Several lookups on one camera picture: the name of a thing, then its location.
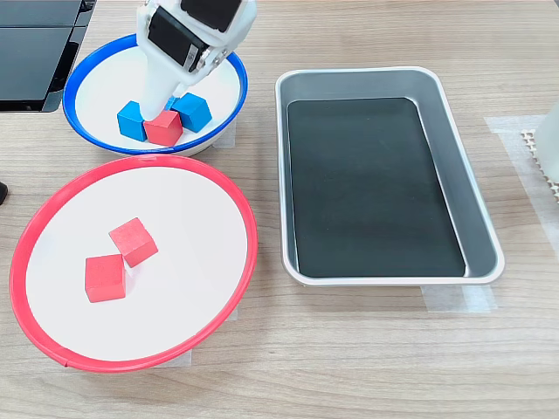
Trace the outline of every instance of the wooden table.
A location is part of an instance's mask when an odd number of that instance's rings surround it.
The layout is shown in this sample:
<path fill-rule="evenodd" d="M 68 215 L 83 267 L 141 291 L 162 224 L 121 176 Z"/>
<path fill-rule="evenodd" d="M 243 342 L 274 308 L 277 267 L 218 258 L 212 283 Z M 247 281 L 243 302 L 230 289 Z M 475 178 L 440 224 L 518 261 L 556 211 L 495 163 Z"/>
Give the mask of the wooden table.
<path fill-rule="evenodd" d="M 135 29 L 137 2 L 100 2 L 80 57 Z M 250 92 L 237 146 L 197 156 L 245 192 L 259 264 L 191 367 L 64 369 L 20 330 L 8 274 L 17 240 L 66 182 L 116 158 L 58 110 L 0 114 L 0 417 L 532 418 L 559 415 L 559 264 L 486 116 L 559 98 L 559 8 L 545 1 L 262 0 L 238 49 Z M 428 313 L 419 288 L 316 289 L 280 262 L 273 84 L 316 67 L 421 65 L 445 86 L 507 257 L 489 314 Z"/>

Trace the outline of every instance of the silver tray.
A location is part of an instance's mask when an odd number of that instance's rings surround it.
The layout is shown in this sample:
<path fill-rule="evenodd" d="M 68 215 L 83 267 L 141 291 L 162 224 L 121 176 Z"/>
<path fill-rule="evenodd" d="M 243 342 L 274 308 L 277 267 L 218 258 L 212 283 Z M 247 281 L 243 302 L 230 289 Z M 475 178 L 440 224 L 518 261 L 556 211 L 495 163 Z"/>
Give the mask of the silver tray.
<path fill-rule="evenodd" d="M 300 272 L 293 210 L 288 107 L 296 101 L 406 98 L 413 102 L 464 262 L 461 276 L 312 277 Z M 281 250 L 287 272 L 304 285 L 480 285 L 497 279 L 505 261 L 438 77 L 420 67 L 311 70 L 276 84 Z"/>

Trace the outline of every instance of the blue cube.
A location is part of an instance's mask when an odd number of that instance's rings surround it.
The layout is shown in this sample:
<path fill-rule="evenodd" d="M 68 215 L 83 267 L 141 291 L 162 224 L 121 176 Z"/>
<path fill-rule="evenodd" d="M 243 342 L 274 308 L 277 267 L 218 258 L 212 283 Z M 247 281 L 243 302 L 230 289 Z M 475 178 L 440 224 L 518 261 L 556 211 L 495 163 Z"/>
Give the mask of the blue cube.
<path fill-rule="evenodd" d="M 138 141 L 145 141 L 148 136 L 143 127 L 144 119 L 140 113 L 140 104 L 132 100 L 116 115 L 119 121 L 119 129 L 125 137 L 133 138 Z"/>
<path fill-rule="evenodd" d="M 165 110 L 166 111 L 170 111 L 171 107 L 173 107 L 173 105 L 175 105 L 175 103 L 178 101 L 178 98 L 176 98 L 175 96 L 171 96 L 169 98 L 169 100 L 167 100 L 167 105 L 165 105 Z"/>
<path fill-rule="evenodd" d="M 183 127 L 195 133 L 199 133 L 211 121 L 208 103 L 192 93 L 182 96 L 171 110 L 179 112 Z"/>

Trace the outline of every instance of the black device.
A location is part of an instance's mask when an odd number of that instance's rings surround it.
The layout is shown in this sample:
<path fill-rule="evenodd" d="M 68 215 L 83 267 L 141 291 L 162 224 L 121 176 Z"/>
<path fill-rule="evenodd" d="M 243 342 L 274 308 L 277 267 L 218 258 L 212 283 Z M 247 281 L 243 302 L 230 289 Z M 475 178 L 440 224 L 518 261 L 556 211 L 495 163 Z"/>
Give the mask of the black device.
<path fill-rule="evenodd" d="M 0 182 L 0 205 L 2 205 L 6 196 L 8 196 L 8 187 Z"/>
<path fill-rule="evenodd" d="M 208 49 L 204 41 L 161 6 L 149 21 L 148 39 L 179 65 L 187 65 L 189 72 L 196 69 L 202 54 Z"/>
<path fill-rule="evenodd" d="M 181 9 L 211 29 L 225 32 L 240 4 L 241 0 L 182 0 Z"/>
<path fill-rule="evenodd" d="M 0 0 L 0 111 L 51 112 L 95 0 Z"/>

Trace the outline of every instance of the clear tape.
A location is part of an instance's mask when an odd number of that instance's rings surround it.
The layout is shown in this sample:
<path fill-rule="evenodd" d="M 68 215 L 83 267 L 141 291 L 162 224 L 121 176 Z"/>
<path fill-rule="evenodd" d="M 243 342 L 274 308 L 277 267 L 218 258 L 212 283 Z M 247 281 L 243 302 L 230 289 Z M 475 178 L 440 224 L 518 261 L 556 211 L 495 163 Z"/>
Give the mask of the clear tape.
<path fill-rule="evenodd" d="M 559 258 L 559 205 L 544 174 L 536 164 L 522 133 L 535 130 L 545 115 L 486 118 L 492 133 L 499 135 L 521 179 L 543 230 Z"/>
<path fill-rule="evenodd" d="M 237 136 L 237 120 L 233 120 L 231 124 L 223 131 L 221 137 L 213 143 L 215 148 L 233 148 L 235 147 L 235 137 Z"/>
<path fill-rule="evenodd" d="M 238 319 L 238 309 L 236 308 L 227 318 L 226 321 L 235 321 Z M 192 350 L 180 356 L 177 356 L 171 361 L 164 362 L 163 364 L 156 365 L 154 368 L 174 368 L 174 367 L 189 367 L 192 365 Z"/>
<path fill-rule="evenodd" d="M 497 309 L 490 285 L 426 285 L 421 293 L 428 312 L 490 313 Z"/>

